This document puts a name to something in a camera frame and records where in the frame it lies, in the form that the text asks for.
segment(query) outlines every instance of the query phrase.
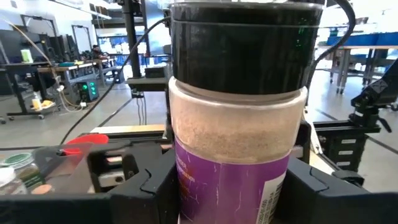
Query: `glass jar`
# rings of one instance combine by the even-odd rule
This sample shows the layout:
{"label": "glass jar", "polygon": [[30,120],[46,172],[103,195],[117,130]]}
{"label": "glass jar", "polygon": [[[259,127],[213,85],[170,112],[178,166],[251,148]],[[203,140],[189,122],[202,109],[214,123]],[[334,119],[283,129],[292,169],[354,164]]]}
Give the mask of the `glass jar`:
{"label": "glass jar", "polygon": [[24,183],[11,167],[0,168],[0,195],[27,194]]}
{"label": "glass jar", "polygon": [[31,153],[8,157],[1,162],[1,165],[14,168],[18,178],[24,182],[27,189],[32,190],[45,183]]}

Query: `plastic jar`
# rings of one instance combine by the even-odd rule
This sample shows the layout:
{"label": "plastic jar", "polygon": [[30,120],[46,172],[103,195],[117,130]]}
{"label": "plastic jar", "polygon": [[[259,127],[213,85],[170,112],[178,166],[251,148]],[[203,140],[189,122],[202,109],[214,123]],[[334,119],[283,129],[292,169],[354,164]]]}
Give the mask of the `plastic jar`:
{"label": "plastic jar", "polygon": [[324,1],[262,2],[171,4],[181,224],[272,220]]}
{"label": "plastic jar", "polygon": [[1,165],[14,168],[18,178],[24,182],[28,189],[35,189],[45,183],[31,153],[21,153],[8,157],[1,162]]}
{"label": "plastic jar", "polygon": [[27,194],[24,183],[11,167],[0,168],[0,195]]}

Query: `cable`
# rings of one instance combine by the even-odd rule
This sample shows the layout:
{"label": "cable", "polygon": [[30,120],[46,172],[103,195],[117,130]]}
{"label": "cable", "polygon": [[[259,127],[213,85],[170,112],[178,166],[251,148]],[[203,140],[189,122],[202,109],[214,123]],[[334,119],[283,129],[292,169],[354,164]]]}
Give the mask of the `cable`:
{"label": "cable", "polygon": [[348,2],[348,0],[335,0],[335,2],[344,10],[344,12],[347,15],[347,18],[348,18],[348,29],[347,29],[346,33],[344,34],[344,36],[335,45],[331,46],[329,49],[327,49],[321,55],[319,55],[319,57],[315,61],[313,61],[311,63],[311,65],[309,66],[309,68],[308,68],[308,80],[307,80],[307,84],[306,84],[306,87],[308,89],[308,95],[310,94],[309,91],[310,91],[310,87],[311,87],[313,74],[315,73],[315,69],[317,68],[318,63],[321,60],[323,60],[326,56],[328,56],[330,53],[332,53],[335,50],[337,50],[338,47],[343,45],[348,40],[348,38],[350,37],[350,35],[354,31],[354,27],[355,27],[355,24],[356,24],[356,19],[355,19],[355,12],[354,12],[353,7]]}
{"label": "cable", "polygon": [[142,125],[146,124],[145,123],[145,115],[144,115],[144,102],[142,98],[139,98],[139,101],[141,102],[141,115],[142,115]]}
{"label": "cable", "polygon": [[139,106],[138,98],[136,98],[136,104],[137,104],[137,112],[138,112],[138,119],[139,119],[138,125],[141,125],[141,111],[139,109],[140,106]]}
{"label": "cable", "polygon": [[[165,17],[159,21],[157,21],[154,25],[152,25],[150,28],[148,28],[144,34],[141,36],[141,38],[137,41],[136,44],[134,44],[134,46],[131,47],[130,50],[130,54],[137,50],[137,46],[144,40],[144,38],[146,38],[146,36],[148,35],[148,33],[155,28],[157,25],[161,24],[162,22],[165,22],[167,20],[170,20],[170,17]],[[124,61],[122,67],[119,69],[118,74],[122,74],[123,72],[123,68],[124,66],[128,63],[129,59],[130,59],[130,54],[127,56],[126,60]],[[65,140],[67,139],[67,137],[69,136],[69,134],[75,129],[75,127],[77,127],[81,121],[83,121],[97,106],[98,104],[105,98],[105,96],[111,91],[112,87],[115,85],[116,83],[116,78],[113,79],[112,84],[109,86],[109,88],[106,90],[106,92],[101,96],[101,98],[98,99],[98,101],[93,105],[92,108],[90,108],[87,113],[85,113],[70,129],[69,131],[66,133],[66,135],[63,137],[63,139],[61,140],[60,144],[63,144],[65,142]]]}
{"label": "cable", "polygon": [[145,99],[145,93],[142,92],[142,96],[144,98],[144,109],[145,109],[145,125],[147,125],[147,101]]}

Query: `jar lid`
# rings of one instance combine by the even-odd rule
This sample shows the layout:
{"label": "jar lid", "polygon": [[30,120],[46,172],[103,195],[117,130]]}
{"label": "jar lid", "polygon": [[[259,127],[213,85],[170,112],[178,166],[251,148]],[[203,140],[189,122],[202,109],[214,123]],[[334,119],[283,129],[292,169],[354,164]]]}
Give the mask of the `jar lid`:
{"label": "jar lid", "polygon": [[10,156],[1,162],[4,167],[12,167],[18,169],[24,167],[33,162],[33,157],[31,153],[20,153]]}
{"label": "jar lid", "polygon": [[43,184],[36,187],[31,194],[47,194],[53,190],[50,184]]}
{"label": "jar lid", "polygon": [[288,93],[307,83],[322,4],[184,1],[170,10],[178,81],[241,95]]}
{"label": "jar lid", "polygon": [[16,178],[16,174],[13,168],[5,167],[0,168],[0,187],[8,184]]}

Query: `white wall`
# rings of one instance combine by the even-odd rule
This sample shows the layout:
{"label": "white wall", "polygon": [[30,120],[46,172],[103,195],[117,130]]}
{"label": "white wall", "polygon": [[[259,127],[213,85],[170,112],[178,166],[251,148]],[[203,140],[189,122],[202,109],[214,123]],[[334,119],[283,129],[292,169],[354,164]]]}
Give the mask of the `white wall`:
{"label": "white wall", "polygon": [[[68,34],[73,36],[72,25],[82,25],[89,28],[91,43],[96,43],[95,30],[91,24],[91,14],[89,13],[48,0],[17,0],[17,5],[18,9],[14,9],[11,7],[10,0],[0,0],[0,15],[20,26],[22,25],[20,14],[52,19],[58,35]],[[83,8],[88,10],[89,4],[85,3]],[[30,32],[53,36],[50,22],[31,19],[27,26]],[[0,22],[0,29],[12,30],[4,21]],[[84,29],[76,29],[76,37],[80,52],[91,49]]]}

